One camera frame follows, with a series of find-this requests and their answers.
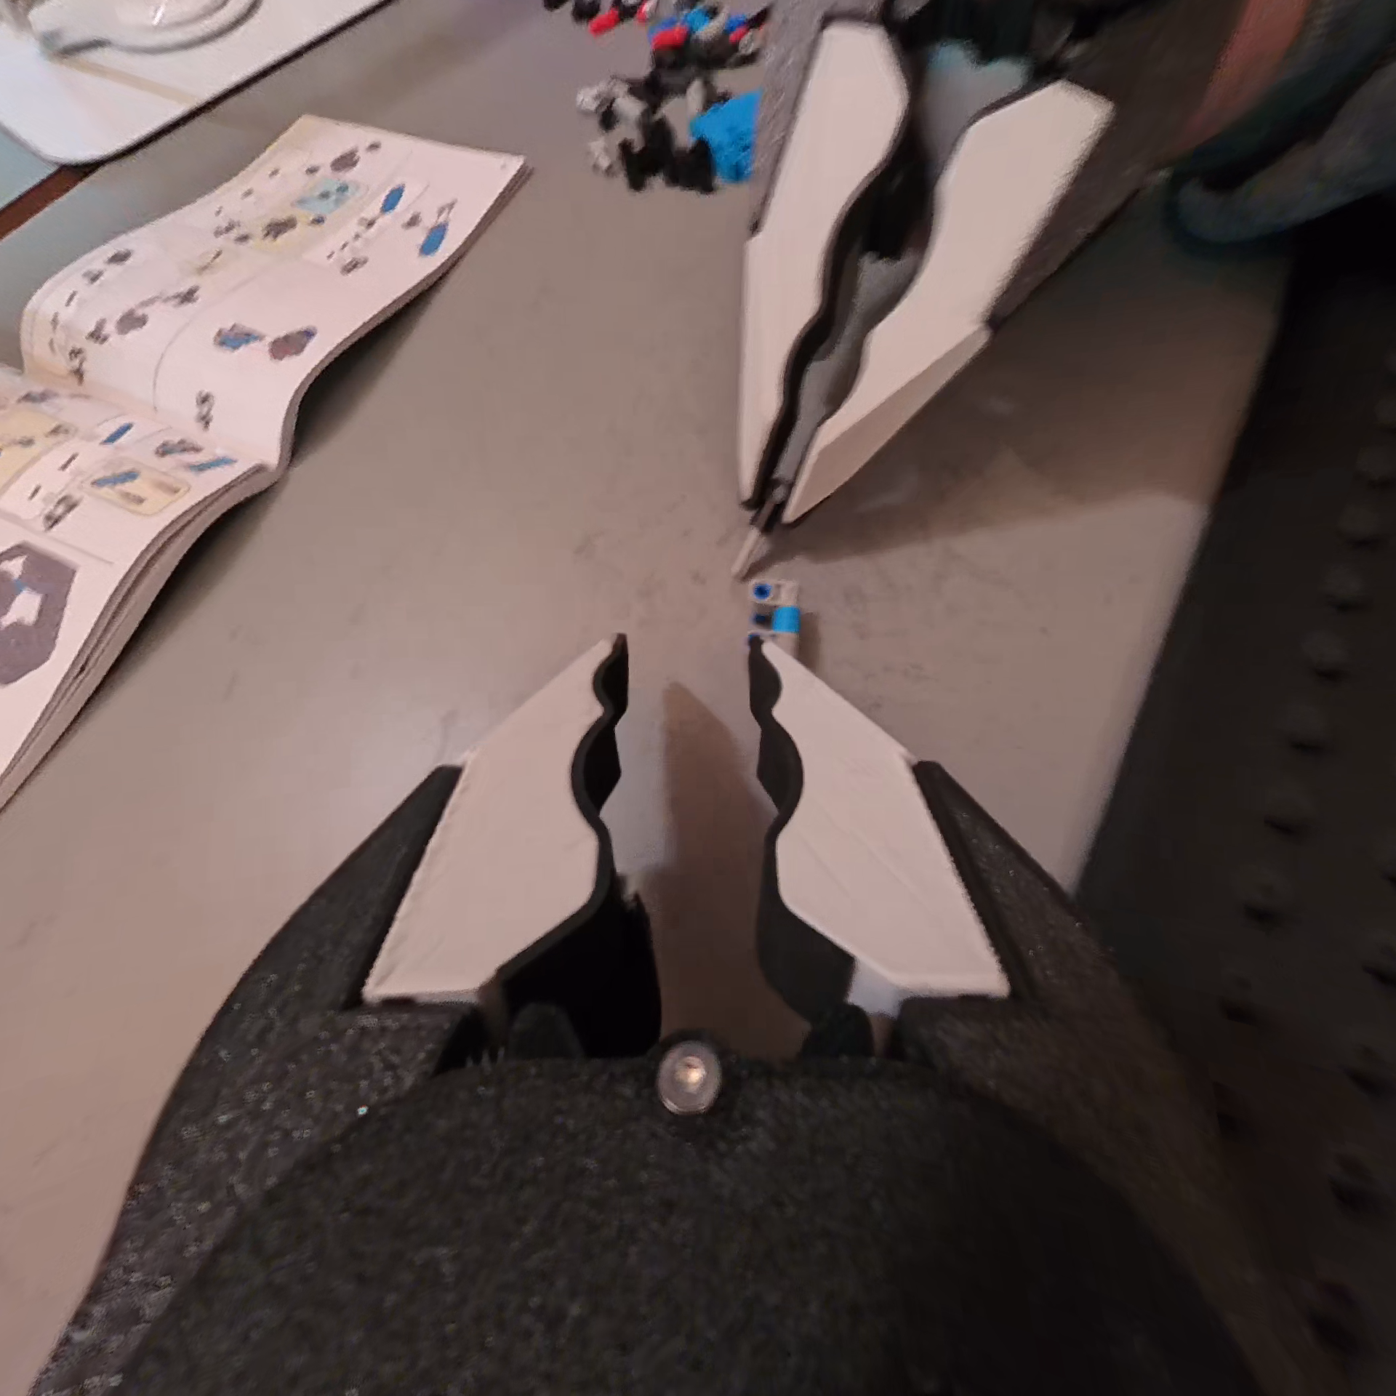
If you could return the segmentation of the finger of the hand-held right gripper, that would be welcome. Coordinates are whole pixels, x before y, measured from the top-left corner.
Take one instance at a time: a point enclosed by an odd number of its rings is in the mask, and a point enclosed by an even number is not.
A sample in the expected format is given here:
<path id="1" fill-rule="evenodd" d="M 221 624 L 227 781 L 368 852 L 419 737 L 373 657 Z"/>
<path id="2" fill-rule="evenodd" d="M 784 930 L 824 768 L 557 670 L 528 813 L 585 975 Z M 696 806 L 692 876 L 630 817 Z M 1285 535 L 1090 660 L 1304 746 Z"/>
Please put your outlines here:
<path id="1" fill-rule="evenodd" d="M 936 180 L 925 256 L 813 432 L 786 523 L 844 486 L 988 345 L 998 294 L 1111 119 L 1109 98 L 1064 78 L 976 114 Z"/>
<path id="2" fill-rule="evenodd" d="M 832 322 L 866 206 L 909 131 L 909 78 L 882 25 L 832 20 L 813 40 L 793 121 L 743 248 L 737 498 L 767 511 L 799 384 Z"/>

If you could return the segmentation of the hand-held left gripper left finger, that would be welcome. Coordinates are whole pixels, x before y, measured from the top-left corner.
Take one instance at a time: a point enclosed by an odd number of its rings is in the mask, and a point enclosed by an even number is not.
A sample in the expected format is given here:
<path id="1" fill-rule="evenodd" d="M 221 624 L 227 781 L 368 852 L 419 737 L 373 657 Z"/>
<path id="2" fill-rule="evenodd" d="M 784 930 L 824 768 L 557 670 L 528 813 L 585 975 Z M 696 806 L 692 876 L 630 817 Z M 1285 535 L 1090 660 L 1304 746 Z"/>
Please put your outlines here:
<path id="1" fill-rule="evenodd" d="M 623 1050 L 628 939 L 602 808 L 621 764 L 626 637 L 592 643 L 465 752 L 365 1004 L 555 1004 L 584 1050 Z"/>

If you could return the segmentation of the person's right forearm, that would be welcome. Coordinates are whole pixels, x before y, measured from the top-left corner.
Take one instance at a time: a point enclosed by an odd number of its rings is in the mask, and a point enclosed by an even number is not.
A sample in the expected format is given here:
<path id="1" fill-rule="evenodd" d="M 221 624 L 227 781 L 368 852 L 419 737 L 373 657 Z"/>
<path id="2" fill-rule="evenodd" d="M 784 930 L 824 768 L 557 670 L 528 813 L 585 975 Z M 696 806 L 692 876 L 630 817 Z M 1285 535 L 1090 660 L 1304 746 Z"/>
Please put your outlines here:
<path id="1" fill-rule="evenodd" d="M 1370 200 L 1393 206 L 1393 2 L 1308 2 L 1257 96 L 1169 166 L 1169 228 L 1229 254 Z"/>

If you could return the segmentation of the dark perforated panel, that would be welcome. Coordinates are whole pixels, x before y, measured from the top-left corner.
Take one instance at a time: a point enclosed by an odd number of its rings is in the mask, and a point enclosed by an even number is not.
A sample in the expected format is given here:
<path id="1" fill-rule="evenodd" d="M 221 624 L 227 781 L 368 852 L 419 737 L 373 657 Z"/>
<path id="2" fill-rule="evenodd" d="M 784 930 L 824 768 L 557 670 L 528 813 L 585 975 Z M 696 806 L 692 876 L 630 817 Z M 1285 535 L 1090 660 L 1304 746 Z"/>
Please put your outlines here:
<path id="1" fill-rule="evenodd" d="M 1078 885 L 1339 1394 L 1393 1394 L 1393 201 L 1280 332 Z"/>

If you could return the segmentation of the white laptop stand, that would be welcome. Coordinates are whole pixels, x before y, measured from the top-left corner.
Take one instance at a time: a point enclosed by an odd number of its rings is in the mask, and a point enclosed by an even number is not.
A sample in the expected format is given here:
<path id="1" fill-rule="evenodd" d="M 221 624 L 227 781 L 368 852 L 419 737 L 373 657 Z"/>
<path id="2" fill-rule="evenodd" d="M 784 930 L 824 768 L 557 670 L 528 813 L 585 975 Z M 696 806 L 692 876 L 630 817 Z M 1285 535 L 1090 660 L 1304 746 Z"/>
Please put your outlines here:
<path id="1" fill-rule="evenodd" d="M 379 2 L 1 2 L 1 134 L 52 166 L 141 144 Z"/>

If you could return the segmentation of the instruction booklet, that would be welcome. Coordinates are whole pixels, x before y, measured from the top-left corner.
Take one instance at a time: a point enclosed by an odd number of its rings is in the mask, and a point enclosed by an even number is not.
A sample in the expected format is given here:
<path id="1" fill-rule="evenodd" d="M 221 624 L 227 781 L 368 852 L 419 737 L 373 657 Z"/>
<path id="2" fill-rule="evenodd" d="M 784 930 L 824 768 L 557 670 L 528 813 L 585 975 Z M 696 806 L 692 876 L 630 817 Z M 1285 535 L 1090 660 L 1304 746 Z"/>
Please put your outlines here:
<path id="1" fill-rule="evenodd" d="M 226 512 L 286 471 L 304 395 L 445 273 L 519 154 L 302 116 L 182 209 L 35 289 L 1 365 L 1 803 Z"/>

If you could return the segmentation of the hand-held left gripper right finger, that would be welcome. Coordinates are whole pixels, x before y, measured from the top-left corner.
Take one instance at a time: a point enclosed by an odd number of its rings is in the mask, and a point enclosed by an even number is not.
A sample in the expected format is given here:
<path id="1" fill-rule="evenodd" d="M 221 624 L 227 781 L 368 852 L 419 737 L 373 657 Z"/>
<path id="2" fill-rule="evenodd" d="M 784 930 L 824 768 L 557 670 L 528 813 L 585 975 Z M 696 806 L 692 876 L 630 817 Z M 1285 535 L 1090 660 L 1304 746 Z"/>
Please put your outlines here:
<path id="1" fill-rule="evenodd" d="M 748 643 L 765 833 L 757 960 L 807 1025 L 852 1007 L 1007 1003 L 996 914 L 951 833 L 945 769 L 915 761 L 810 668 Z"/>

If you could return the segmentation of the grey desk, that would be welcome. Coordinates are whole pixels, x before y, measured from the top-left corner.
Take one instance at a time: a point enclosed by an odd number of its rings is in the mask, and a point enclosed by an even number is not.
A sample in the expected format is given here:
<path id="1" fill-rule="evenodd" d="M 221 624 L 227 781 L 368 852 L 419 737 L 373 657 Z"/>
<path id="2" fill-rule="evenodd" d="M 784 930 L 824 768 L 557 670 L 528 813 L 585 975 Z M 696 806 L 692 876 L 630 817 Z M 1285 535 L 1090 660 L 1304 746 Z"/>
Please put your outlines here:
<path id="1" fill-rule="evenodd" d="M 522 154 L 462 262 L 305 395 L 286 477 L 190 552 L 1 813 L 1 1394 L 89 1285 L 202 1031 L 437 764 L 628 639 L 606 806 L 665 1028 L 804 1032 L 755 956 L 743 588 L 728 568 L 744 188 L 597 179 L 582 86 L 635 68 L 537 2 L 392 2 L 1 241 L 30 292 L 302 114 Z M 1133 201 L 793 533 L 801 654 L 1060 883 L 1092 842 L 1285 284 Z"/>

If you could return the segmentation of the pile of building pieces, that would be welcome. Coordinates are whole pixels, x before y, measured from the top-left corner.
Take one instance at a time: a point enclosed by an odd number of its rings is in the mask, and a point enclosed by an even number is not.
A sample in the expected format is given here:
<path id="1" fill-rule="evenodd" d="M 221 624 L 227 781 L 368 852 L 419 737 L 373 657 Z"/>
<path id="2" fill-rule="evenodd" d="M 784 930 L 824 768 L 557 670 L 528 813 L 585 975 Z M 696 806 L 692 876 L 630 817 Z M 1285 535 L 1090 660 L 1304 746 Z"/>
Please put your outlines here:
<path id="1" fill-rule="evenodd" d="M 568 11 L 592 39 L 635 27 L 646 40 L 647 67 L 639 76 L 611 74 L 576 91 L 575 106 L 596 121 L 585 147 L 590 168 L 621 179 L 642 192 L 665 182 L 697 194 L 721 186 L 710 154 L 692 144 L 687 119 L 718 100 L 743 96 L 725 74 L 755 68 L 772 25 L 768 2 L 543 2 Z"/>

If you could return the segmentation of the blue panel piece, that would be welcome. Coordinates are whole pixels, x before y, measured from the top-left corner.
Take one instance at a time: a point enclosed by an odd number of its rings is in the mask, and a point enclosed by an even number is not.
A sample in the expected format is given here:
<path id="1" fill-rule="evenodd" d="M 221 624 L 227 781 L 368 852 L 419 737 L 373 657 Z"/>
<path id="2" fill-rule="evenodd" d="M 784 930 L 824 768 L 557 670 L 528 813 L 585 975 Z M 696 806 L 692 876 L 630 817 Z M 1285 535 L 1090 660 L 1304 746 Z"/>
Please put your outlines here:
<path id="1" fill-rule="evenodd" d="M 708 149 L 718 182 L 748 182 L 755 174 L 760 98 L 730 96 L 687 119 L 687 135 Z"/>

